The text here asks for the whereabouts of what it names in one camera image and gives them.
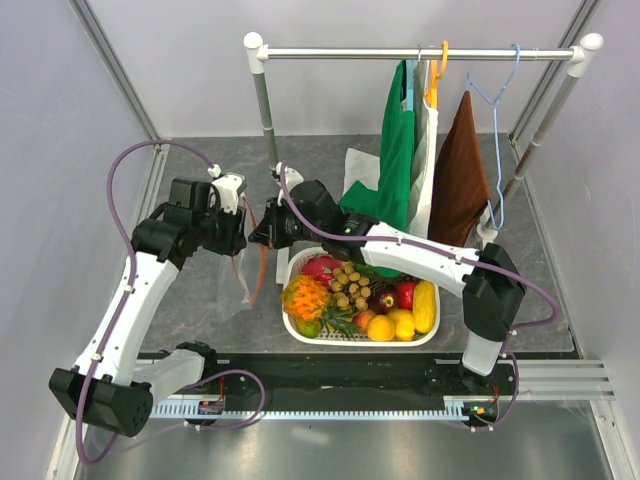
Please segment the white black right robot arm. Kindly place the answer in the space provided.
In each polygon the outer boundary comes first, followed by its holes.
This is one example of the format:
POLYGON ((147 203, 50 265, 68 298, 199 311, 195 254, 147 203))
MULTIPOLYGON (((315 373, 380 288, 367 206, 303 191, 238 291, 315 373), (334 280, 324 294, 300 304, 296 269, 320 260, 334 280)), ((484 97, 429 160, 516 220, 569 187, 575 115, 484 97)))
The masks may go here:
POLYGON ((467 392, 494 381, 494 365, 526 293, 511 258, 499 245, 455 247, 402 232, 373 217, 341 211, 326 187, 280 162, 271 174, 280 191, 269 199, 249 240, 281 249, 315 242, 338 260, 386 268, 429 281, 463 302, 469 331, 458 368, 467 392))

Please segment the orange toy pineapple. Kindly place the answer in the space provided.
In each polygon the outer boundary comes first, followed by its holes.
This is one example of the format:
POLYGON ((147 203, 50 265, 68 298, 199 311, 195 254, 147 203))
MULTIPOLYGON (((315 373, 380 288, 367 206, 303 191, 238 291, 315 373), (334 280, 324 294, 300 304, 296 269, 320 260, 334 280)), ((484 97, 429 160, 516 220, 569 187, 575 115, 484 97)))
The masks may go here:
POLYGON ((310 275, 295 276, 283 290, 280 301, 283 311, 295 326, 297 317, 320 317, 322 331, 335 331, 350 340, 359 332, 358 327, 352 323, 354 311, 338 308, 330 292, 310 275))

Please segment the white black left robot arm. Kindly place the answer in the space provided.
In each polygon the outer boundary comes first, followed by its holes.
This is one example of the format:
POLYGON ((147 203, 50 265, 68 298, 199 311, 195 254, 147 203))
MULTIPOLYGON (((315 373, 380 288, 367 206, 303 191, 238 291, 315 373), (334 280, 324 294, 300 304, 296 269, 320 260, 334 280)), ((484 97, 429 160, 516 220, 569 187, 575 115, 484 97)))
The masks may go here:
POLYGON ((133 256, 89 345, 70 369, 57 368, 49 388, 69 417, 133 437, 153 407, 190 386, 208 393, 219 382, 213 349, 184 342, 146 367, 136 361, 156 310, 198 249, 234 257, 247 245, 246 180, 226 173, 206 181, 176 178, 169 198, 133 231, 133 256))

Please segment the clear zip bag orange zipper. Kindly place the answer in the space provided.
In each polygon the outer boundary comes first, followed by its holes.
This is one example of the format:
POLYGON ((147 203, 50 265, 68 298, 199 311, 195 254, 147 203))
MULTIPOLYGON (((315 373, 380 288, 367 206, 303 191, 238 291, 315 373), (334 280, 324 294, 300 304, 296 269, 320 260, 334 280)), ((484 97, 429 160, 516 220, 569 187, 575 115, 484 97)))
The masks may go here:
POLYGON ((258 268, 253 268, 250 265, 251 246, 231 258, 231 267, 243 292, 241 303, 250 308, 253 308, 257 303, 264 285, 268 265, 267 248, 262 244, 258 244, 257 248, 259 250, 258 268))

